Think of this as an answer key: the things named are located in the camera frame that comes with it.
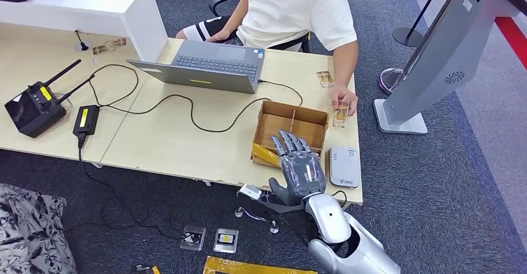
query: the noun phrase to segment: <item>laptop keyboard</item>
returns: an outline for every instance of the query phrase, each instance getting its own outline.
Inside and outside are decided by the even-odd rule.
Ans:
[[[195,58],[188,56],[178,56],[176,58],[175,66],[247,75],[252,83],[254,83],[256,78],[256,70],[258,68],[258,65],[222,62],[218,60],[208,60],[205,58]]]

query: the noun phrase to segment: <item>wooden desk surface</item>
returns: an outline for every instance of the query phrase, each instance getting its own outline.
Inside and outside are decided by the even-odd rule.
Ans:
[[[115,37],[81,34],[85,42],[102,45]],[[94,56],[91,50],[77,52],[78,44],[74,32],[42,29],[0,23],[0,103],[2,106],[36,81],[47,81],[77,59],[82,62],[62,78],[51,84],[54,93],[66,93],[87,79],[93,71],[109,64],[125,66],[125,59],[138,56],[129,45],[111,53]],[[144,83],[145,73],[138,70],[139,88],[117,106],[129,109]],[[130,70],[109,67],[96,75],[93,84],[102,103],[108,103],[128,93],[134,86],[135,76]],[[77,141],[71,133],[79,106],[95,104],[91,88],[86,85],[70,97],[73,107],[66,116],[36,139],[18,133],[7,111],[0,109],[0,148],[20,152],[36,153],[60,158],[77,159]],[[100,162],[112,138],[115,136],[126,113],[113,109],[102,109],[96,134],[88,137],[83,150],[86,161]]]
[[[171,63],[181,40],[170,39],[159,63]],[[262,79],[294,87],[304,97],[304,106],[327,111],[333,116],[327,89],[320,87],[317,71],[331,70],[332,58],[322,55],[267,50]],[[354,81],[350,89],[355,90]],[[256,95],[164,84],[148,77],[131,111],[145,111],[169,94],[181,94],[194,101],[194,119],[207,129],[227,128],[241,109],[256,98],[299,104],[298,96],[289,89],[259,84]],[[274,176],[282,185],[280,170],[252,163],[250,152],[261,102],[253,104],[225,133],[208,133],[197,129],[190,120],[190,103],[170,98],[147,115],[128,114],[101,163],[165,175],[207,180],[230,185],[248,183],[268,189]],[[326,133],[324,153],[330,146],[345,145],[359,149],[356,116],[348,118],[345,129],[330,125]],[[362,204],[362,185],[356,189],[335,188],[327,193],[346,192],[351,203]]]

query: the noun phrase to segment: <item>yellow tape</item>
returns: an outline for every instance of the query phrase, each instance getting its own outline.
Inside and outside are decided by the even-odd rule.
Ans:
[[[190,80],[190,81],[192,81],[193,83],[208,83],[208,84],[212,83],[210,81],[203,81],[203,80]]]
[[[46,98],[47,101],[50,101],[51,100],[51,95],[49,95],[49,92],[46,88],[44,88],[43,86],[40,87],[40,92],[42,93],[42,95],[44,96],[44,98]]]
[[[219,257],[207,257],[203,274],[215,274],[217,272],[228,274],[316,274],[313,271],[251,265],[249,263],[224,260]]]
[[[256,157],[259,157],[261,159],[264,159],[266,162],[271,163],[272,165],[276,167],[280,167],[280,158],[278,155],[274,154],[273,152],[267,150],[266,148],[262,147],[258,144],[252,144],[252,153]]]
[[[86,125],[86,118],[88,117],[88,109],[87,108],[84,108],[83,109],[83,116],[81,118],[81,124],[80,124],[80,127],[84,127],[84,125]]]

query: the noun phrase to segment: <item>white desk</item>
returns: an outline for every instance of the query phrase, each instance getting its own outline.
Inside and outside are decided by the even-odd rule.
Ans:
[[[170,39],[158,62],[170,63],[181,40]],[[332,70],[332,58],[294,52],[267,50],[262,79],[294,87],[304,97],[304,106],[333,115],[327,89],[320,87],[316,72]],[[350,89],[354,90],[352,80]],[[255,98],[298,105],[298,96],[285,88],[260,84],[257,94],[233,93],[212,89],[164,84],[148,78],[131,111],[145,111],[169,94],[181,94],[194,101],[196,123],[208,129],[225,129],[242,108]],[[115,167],[181,176],[194,180],[229,185],[248,183],[269,189],[268,179],[277,178],[285,185],[279,169],[250,160],[252,140],[261,103],[255,103],[225,133],[208,133],[190,121],[190,103],[171,98],[147,115],[128,114],[101,163]],[[324,152],[330,146],[345,145],[359,149],[357,117],[350,117],[345,129],[330,125]],[[356,189],[335,188],[328,183],[326,192],[346,192],[349,203],[362,204],[362,185]]]
[[[103,35],[88,37],[97,43],[115,39]],[[125,59],[138,59],[131,45],[94,56],[91,50],[77,52],[77,44],[78,40],[71,32],[0,23],[0,148],[59,158],[78,158],[76,137],[71,132],[79,106],[95,104],[88,85],[70,97],[73,107],[66,116],[36,139],[18,133],[4,108],[4,104],[26,89],[28,84],[48,80],[79,58],[82,59],[79,65],[50,86],[54,93],[66,93],[87,79],[95,69],[106,64],[128,65]],[[137,74],[141,87],[147,75],[140,70]],[[111,67],[98,73],[93,84],[97,87],[100,101],[108,103],[128,93],[134,86],[134,80],[134,73],[130,70]],[[118,106],[129,109],[138,92],[139,89]],[[101,161],[125,115],[113,109],[101,110],[96,135],[88,138],[83,150],[86,161]]]
[[[155,0],[0,1],[0,12],[0,22],[10,24],[129,37],[139,58],[151,62],[168,41]]]

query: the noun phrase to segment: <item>robotic finger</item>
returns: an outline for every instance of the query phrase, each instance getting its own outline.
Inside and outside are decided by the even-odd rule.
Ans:
[[[280,141],[278,140],[278,137],[271,135],[271,141],[273,142],[273,144],[275,144],[275,149],[277,150],[279,157],[287,155],[284,148],[282,147],[282,143],[280,143]]]
[[[300,145],[303,147],[302,151],[311,153],[311,148],[309,147],[305,139],[298,139],[298,141],[300,142]]]
[[[297,151],[303,151],[303,147],[300,145],[300,142],[298,141],[298,139],[296,138],[296,136],[294,136],[293,134],[291,133],[287,133],[287,135],[289,135],[289,138],[291,139],[291,141],[293,142],[293,145],[295,146],[296,150]]]
[[[285,147],[287,148],[289,153],[295,152],[296,149],[295,149],[295,146],[293,146],[293,141],[289,137],[289,133],[285,132],[284,130],[279,130],[278,134],[282,138],[283,143],[285,144]]]

